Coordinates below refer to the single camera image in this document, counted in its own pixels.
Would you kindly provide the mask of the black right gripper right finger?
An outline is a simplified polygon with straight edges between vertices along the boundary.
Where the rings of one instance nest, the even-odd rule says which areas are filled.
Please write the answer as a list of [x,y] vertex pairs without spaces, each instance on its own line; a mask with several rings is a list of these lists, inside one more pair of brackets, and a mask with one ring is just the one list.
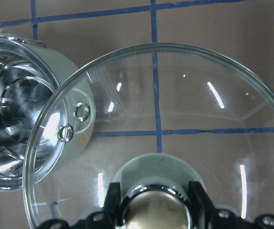
[[217,208],[198,181],[188,185],[189,212],[197,229],[274,229],[274,215],[262,214],[253,222],[236,216],[226,208]]

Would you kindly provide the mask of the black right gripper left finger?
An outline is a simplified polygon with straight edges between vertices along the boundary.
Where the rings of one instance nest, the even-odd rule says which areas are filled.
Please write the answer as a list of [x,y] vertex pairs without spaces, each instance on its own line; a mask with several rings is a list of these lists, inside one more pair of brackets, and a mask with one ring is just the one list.
[[119,218],[121,186],[119,182],[109,184],[103,207],[78,220],[70,226],[62,219],[49,219],[41,223],[39,229],[114,229]]

